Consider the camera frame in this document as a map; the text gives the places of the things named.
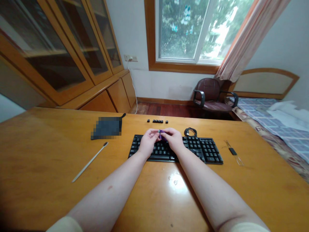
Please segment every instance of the curtain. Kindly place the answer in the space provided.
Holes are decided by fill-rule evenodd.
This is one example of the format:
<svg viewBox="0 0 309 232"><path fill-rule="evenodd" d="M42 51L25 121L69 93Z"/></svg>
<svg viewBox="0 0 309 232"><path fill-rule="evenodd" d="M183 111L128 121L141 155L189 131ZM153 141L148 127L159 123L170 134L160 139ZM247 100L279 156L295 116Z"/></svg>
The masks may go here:
<svg viewBox="0 0 309 232"><path fill-rule="evenodd" d="M290 0L255 0L216 77L236 82Z"/></svg>

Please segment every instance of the tree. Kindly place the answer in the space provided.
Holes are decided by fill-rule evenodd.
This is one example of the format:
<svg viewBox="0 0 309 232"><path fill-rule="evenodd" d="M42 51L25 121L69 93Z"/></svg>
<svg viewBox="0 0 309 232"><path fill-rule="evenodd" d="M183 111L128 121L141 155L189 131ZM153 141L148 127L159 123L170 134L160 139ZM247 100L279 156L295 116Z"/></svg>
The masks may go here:
<svg viewBox="0 0 309 232"><path fill-rule="evenodd" d="M233 42L252 2L253 0L217 0L208 34L213 29L227 23L230 30L221 50ZM186 5L190 6L191 19L187 25L184 25L181 24L181 21L185 17ZM175 3L174 0L162 0L161 57L194 58L207 5L208 0L201 0L199 5L195 4L194 0L179 0L179 4ZM235 7L238 7L237 13L234 20L229 22L228 20ZM173 31L172 26L176 26L177 30ZM202 53L210 53L215 46L217 46L215 41L206 40Z"/></svg>

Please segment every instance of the person's right hand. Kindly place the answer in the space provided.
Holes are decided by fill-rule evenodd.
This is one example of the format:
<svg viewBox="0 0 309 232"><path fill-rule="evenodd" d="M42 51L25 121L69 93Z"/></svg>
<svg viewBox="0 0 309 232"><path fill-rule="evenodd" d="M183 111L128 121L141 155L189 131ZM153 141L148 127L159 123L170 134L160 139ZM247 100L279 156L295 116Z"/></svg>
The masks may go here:
<svg viewBox="0 0 309 232"><path fill-rule="evenodd" d="M170 148L175 153L177 150L185 148L183 144L183 137L178 130L175 130L174 128L166 128L163 131L165 131L165 133L161 133L161 136L166 138L170 145Z"/></svg>

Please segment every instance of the blurred black pouch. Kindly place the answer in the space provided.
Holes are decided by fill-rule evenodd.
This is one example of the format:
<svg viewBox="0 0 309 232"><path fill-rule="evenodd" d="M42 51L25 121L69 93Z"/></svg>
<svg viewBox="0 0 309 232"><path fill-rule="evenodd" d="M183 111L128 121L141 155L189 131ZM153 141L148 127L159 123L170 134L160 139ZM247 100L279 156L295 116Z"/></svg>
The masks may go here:
<svg viewBox="0 0 309 232"><path fill-rule="evenodd" d="M121 117L99 117L96 127L91 132L91 140L95 139L113 139L114 136L121 135L122 118Z"/></svg>

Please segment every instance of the forearm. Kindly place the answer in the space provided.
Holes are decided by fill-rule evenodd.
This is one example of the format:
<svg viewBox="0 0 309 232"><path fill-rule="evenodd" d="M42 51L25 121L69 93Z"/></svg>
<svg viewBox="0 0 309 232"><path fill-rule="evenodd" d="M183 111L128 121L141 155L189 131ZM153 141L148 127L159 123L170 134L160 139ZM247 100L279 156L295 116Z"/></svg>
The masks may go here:
<svg viewBox="0 0 309 232"><path fill-rule="evenodd" d="M110 231L142 171L147 157L137 152L87 194L68 214L85 231Z"/></svg>
<svg viewBox="0 0 309 232"><path fill-rule="evenodd" d="M210 223L217 231L241 221L265 226L262 220L221 177L185 147L176 151Z"/></svg>

